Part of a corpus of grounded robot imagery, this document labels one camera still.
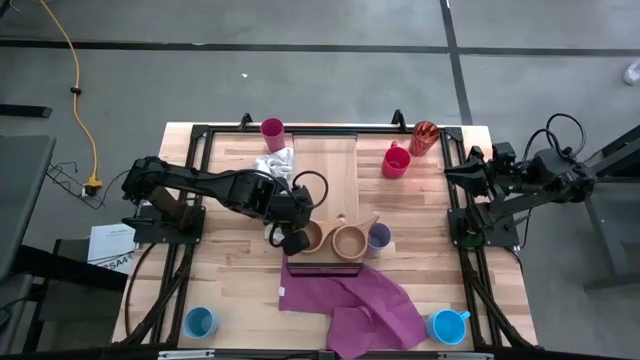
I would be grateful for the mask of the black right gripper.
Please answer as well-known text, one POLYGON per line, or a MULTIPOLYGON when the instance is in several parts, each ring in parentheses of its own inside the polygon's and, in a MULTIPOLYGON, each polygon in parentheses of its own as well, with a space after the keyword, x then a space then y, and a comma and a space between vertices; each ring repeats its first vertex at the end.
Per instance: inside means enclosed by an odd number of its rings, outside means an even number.
POLYGON ((509 187, 515 184, 516 161, 509 167, 497 166, 492 157, 484 159, 484 153, 477 145, 471 147, 467 161, 446 168, 444 173, 448 179, 462 178, 454 179, 452 183, 471 196, 494 196, 497 188, 509 193, 509 187))

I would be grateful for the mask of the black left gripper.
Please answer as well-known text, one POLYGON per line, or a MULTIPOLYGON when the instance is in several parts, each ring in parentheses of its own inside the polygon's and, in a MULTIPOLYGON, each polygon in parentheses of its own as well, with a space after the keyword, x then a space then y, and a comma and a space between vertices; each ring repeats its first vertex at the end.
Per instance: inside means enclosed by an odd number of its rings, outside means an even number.
POLYGON ((287 256, 310 246, 302 231, 310 222, 313 203, 306 187, 294 187, 292 196, 276 195, 272 204, 272 246, 281 247, 287 256))

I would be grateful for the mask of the wooden cup with handle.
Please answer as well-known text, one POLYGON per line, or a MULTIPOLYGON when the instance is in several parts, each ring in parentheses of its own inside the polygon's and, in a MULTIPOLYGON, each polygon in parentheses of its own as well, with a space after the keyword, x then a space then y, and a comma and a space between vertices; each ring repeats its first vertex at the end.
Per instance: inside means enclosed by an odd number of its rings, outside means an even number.
POLYGON ((345 262, 360 261, 368 247, 369 230, 379 218, 380 214, 374 212, 367 220, 339 227, 331 240, 334 254, 345 262))
POLYGON ((311 219, 307 226, 303 228, 303 231, 309 240, 309 246, 303 250, 303 253, 313 253, 318 251, 328 239, 329 235, 334 230, 345 224, 346 219, 343 215, 340 215, 333 220, 311 219))

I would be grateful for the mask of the orange transparent glass tumbler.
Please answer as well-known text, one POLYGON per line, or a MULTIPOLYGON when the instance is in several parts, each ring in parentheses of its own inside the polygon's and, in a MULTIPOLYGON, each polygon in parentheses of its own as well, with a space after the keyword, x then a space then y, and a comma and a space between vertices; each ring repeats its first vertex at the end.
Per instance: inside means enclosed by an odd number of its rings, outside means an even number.
POLYGON ((439 140, 439 128, 431 122, 422 121, 413 128, 409 153, 415 157, 424 156, 439 140))

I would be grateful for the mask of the red mug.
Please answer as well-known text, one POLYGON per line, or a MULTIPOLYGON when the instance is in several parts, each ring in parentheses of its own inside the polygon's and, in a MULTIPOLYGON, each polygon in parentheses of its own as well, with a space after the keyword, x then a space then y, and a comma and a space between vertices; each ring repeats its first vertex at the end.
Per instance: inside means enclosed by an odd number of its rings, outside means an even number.
POLYGON ((382 174, 387 179, 401 178, 409 168, 410 162, 410 153, 393 141, 384 154, 381 165, 382 174))

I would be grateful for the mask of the lilac plastic tumbler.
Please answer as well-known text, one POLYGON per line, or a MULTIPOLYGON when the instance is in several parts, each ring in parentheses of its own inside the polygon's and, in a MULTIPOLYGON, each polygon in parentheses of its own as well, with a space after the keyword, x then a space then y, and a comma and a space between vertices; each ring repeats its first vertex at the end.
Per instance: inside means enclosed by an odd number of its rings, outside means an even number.
POLYGON ((390 228, 383 223, 375 223, 369 230, 366 255, 378 257, 381 251, 391 242, 390 228))

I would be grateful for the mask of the pink plastic tumbler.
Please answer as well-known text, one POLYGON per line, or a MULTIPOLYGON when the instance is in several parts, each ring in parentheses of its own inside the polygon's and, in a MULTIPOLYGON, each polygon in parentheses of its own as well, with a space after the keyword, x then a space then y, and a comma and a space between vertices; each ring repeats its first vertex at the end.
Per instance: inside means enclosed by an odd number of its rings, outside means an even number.
POLYGON ((285 144, 284 124, 278 118, 268 118, 260 125, 260 132, 271 153, 283 149, 285 144))

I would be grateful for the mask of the light blue plastic tumbler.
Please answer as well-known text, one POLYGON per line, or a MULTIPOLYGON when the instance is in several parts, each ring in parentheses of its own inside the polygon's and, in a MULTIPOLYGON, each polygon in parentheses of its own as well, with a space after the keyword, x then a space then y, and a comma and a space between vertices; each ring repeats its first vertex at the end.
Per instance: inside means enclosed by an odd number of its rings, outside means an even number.
POLYGON ((218 316, 207 307, 195 307, 184 318, 183 332, 192 339, 213 335, 219 328, 218 316))

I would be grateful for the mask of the blue mug with handle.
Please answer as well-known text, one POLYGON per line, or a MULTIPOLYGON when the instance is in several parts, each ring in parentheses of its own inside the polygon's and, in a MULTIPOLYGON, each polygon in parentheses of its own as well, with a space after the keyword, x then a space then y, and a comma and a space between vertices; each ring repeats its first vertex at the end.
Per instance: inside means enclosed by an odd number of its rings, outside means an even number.
POLYGON ((440 310, 432 313, 426 320, 427 334, 435 341, 446 345, 458 345, 466 337, 466 320, 469 311, 440 310))

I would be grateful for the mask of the white cloth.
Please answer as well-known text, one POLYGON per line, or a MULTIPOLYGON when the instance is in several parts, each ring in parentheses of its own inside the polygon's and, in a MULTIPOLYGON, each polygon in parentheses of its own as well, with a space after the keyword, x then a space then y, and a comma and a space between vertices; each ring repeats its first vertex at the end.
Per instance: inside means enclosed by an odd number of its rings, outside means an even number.
MULTIPOLYGON (((259 156, 254 162, 254 167, 262 172, 270 173, 290 185, 293 177, 293 163, 294 149, 284 147, 272 154, 259 156)), ((272 245, 278 246, 284 239, 284 235, 278 226, 269 223, 265 227, 264 238, 272 245)))

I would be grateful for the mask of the magenta cloth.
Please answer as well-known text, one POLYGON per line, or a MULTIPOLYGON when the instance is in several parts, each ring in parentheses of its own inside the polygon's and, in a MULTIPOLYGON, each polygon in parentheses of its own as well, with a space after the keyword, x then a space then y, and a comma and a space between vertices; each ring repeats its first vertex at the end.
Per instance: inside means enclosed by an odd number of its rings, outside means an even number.
POLYGON ((382 257, 367 260, 355 277, 294 278, 281 268, 281 311, 331 318, 329 349, 348 359, 370 350, 411 350, 428 338, 407 292, 383 274, 382 257))

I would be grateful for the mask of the black side table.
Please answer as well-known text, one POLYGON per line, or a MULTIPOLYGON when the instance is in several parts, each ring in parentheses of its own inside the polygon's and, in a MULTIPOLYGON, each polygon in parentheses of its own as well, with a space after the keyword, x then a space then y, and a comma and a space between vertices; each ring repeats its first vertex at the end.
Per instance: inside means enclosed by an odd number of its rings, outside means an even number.
POLYGON ((607 272, 584 289, 640 285, 640 261, 633 263, 627 254, 630 247, 640 248, 640 125, 596 152, 589 164, 598 185, 586 209, 607 272))

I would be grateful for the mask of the white printed paper box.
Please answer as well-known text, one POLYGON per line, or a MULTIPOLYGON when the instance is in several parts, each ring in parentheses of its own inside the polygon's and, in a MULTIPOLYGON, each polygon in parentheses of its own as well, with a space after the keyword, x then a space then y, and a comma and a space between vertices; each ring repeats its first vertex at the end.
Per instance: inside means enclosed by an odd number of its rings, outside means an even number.
POLYGON ((135 230, 125 224, 91 228, 87 262, 128 275, 137 249, 135 230))

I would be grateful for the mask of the person's white shoe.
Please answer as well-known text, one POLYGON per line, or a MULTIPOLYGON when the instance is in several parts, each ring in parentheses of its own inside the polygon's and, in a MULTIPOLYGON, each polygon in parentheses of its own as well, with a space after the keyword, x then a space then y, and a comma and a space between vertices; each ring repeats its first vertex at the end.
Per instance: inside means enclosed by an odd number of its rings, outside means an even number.
POLYGON ((628 86, 640 83, 640 59, 631 63, 622 73, 622 80, 628 86))

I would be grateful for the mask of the yellow power plug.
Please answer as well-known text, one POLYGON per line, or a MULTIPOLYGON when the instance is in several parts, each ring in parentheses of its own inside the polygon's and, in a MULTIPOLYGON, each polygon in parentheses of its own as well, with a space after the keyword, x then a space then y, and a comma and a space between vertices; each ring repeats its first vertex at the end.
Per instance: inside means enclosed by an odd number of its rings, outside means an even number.
POLYGON ((103 187, 104 182, 96 176, 91 176, 86 183, 83 184, 82 195, 83 196, 95 196, 97 192, 103 187))

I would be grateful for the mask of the black equipment stand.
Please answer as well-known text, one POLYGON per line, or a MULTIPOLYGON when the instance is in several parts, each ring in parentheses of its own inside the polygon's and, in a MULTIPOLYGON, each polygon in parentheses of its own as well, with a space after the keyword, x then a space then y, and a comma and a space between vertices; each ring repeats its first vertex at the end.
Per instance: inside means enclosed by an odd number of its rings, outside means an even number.
POLYGON ((7 354, 13 345, 25 303, 38 301, 47 292, 45 288, 31 290, 35 277, 123 290, 126 276, 99 266, 109 260, 110 256, 91 264, 27 245, 0 254, 0 355, 7 354))

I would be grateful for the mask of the grey table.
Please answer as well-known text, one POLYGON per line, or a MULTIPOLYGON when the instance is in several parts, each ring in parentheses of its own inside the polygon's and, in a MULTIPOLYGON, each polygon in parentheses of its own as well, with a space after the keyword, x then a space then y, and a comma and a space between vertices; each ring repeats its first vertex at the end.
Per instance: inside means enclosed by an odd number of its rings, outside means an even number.
POLYGON ((47 135, 0 136, 0 279, 22 244, 55 144, 47 135))

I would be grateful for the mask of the black flat bar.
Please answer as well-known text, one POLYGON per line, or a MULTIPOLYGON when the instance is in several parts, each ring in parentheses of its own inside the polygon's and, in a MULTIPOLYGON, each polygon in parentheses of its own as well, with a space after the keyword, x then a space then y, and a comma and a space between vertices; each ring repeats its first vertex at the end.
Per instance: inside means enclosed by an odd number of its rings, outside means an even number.
POLYGON ((52 109, 46 106, 0 104, 0 116, 49 118, 52 109))

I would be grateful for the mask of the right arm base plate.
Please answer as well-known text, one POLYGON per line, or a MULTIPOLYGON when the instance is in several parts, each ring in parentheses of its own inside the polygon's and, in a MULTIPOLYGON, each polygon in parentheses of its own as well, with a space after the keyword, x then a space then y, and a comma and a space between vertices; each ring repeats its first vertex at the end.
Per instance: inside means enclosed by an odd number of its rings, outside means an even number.
POLYGON ((512 215, 500 218, 494 225, 481 230, 472 227, 465 209, 447 212, 451 242, 456 246, 479 248, 484 246, 513 247, 519 245, 516 221, 512 215))

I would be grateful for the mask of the black metal table frame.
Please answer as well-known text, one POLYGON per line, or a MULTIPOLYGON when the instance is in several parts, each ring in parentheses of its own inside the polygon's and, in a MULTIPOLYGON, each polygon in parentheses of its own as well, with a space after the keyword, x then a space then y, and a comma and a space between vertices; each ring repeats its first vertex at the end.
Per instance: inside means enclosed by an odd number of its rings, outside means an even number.
MULTIPOLYGON (((184 165, 192 130, 199 135, 205 125, 213 128, 208 169, 219 172, 251 167, 256 157, 267 153, 259 123, 244 129, 230 123, 167 123, 159 156, 184 165)), ((486 126, 438 125, 449 140, 451 159, 458 163, 456 140, 465 153, 471 146, 491 152, 486 126)), ((409 132, 400 125, 380 124, 285 124, 285 142, 293 146, 295 135, 356 137, 357 189, 360 221, 374 212, 393 234, 391 245, 382 250, 379 270, 401 286, 419 314, 428 316, 444 308, 467 310, 459 252, 449 239, 446 212, 451 205, 443 174, 445 167, 438 140, 425 156, 414 158, 398 180, 381 173, 383 153, 392 141, 406 147, 409 132)), ((278 309, 280 269, 283 253, 261 235, 257 220, 224 209, 205 199, 203 238, 195 246, 188 279, 185 310, 206 306, 219 314, 221 328, 204 340, 178 335, 180 348, 215 349, 304 349, 326 348, 330 317, 323 314, 278 309)), ((129 302, 131 330, 142 321, 158 297, 168 245, 156 245, 136 275, 129 302)), ((485 249, 492 295, 510 323, 530 343, 537 339, 523 276, 516 258, 498 247, 485 249)))

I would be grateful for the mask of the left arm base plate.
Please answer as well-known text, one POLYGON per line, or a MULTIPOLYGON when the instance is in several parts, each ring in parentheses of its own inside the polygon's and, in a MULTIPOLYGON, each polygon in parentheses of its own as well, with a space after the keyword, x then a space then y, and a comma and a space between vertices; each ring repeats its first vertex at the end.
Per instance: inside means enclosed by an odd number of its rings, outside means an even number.
POLYGON ((135 230, 135 243, 194 245, 202 239, 205 215, 201 206, 187 206, 178 217, 153 206, 142 206, 134 217, 123 218, 122 223, 135 230))

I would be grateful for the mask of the silver metal bracket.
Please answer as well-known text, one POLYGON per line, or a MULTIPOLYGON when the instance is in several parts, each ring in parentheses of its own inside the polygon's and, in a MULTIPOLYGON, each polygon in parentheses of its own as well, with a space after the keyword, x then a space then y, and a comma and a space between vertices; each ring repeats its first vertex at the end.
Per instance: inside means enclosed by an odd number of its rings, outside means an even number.
POLYGON ((437 360, 495 360, 490 353, 478 352, 439 352, 437 360))
POLYGON ((160 351, 157 360, 210 360, 214 357, 214 350, 171 350, 160 351))

